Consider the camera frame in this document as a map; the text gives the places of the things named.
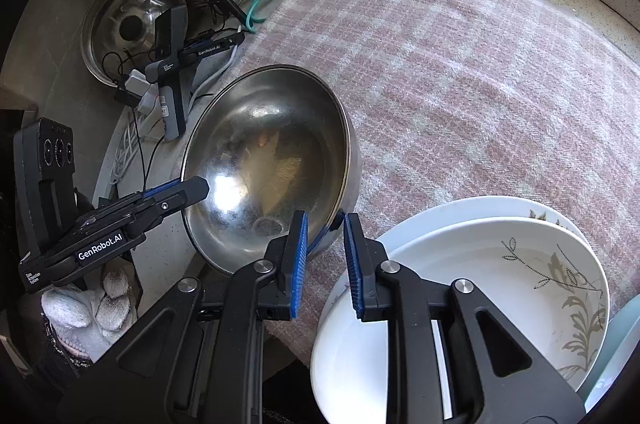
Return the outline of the white gloved left hand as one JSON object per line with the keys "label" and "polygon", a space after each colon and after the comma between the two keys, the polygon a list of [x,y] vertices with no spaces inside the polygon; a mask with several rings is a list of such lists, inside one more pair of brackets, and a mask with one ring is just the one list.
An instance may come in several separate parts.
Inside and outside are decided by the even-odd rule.
{"label": "white gloved left hand", "polygon": [[62,347],[72,356],[92,363],[138,320],[134,288],[122,268],[105,272],[101,285],[95,289],[51,287],[42,294],[40,305]]}

